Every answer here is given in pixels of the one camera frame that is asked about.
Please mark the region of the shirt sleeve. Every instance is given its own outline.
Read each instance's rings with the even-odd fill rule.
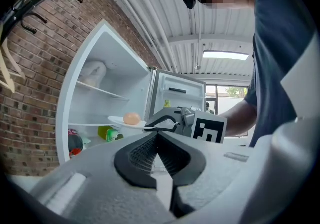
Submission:
[[[256,65],[254,65],[254,68],[253,68],[253,74],[252,74],[252,79],[251,79],[251,83],[250,83],[250,86],[248,88],[248,93],[246,94],[246,96],[244,97],[249,104],[251,105],[254,105],[254,106],[257,106],[257,94],[256,94]]]

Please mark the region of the egg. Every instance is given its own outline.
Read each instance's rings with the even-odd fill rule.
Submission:
[[[123,120],[125,124],[137,125],[141,121],[141,118],[137,113],[126,113]]]

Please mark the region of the white plate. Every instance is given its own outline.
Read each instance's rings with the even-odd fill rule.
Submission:
[[[116,124],[120,124],[120,125],[125,126],[125,127],[129,127],[129,128],[131,128],[131,129],[139,129],[139,130],[142,130],[142,129],[153,129],[153,128],[154,128],[154,127],[146,128],[146,127],[145,127],[145,124],[146,124],[145,121],[140,121],[140,123],[138,123],[137,125],[130,125],[130,124],[124,123],[123,117],[119,117],[119,116],[109,116],[108,119],[109,119],[111,122],[114,122],[114,123],[116,123]]]

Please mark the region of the fluorescent light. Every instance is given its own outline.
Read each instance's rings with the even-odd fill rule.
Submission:
[[[231,59],[246,60],[248,56],[249,54],[247,53],[230,52],[230,51],[205,50],[203,52],[204,58],[231,58]]]

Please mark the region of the ceiling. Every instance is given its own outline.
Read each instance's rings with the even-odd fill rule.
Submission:
[[[255,31],[253,9],[211,9],[198,2],[189,10],[182,0],[122,2],[126,7],[131,5],[129,7],[140,18],[140,24],[148,33],[146,36],[144,32],[144,37],[149,42],[151,38],[152,47],[158,48],[154,52],[163,67],[205,80],[224,77],[250,81]],[[208,59],[203,58],[203,50],[235,51],[250,56],[245,61]]]

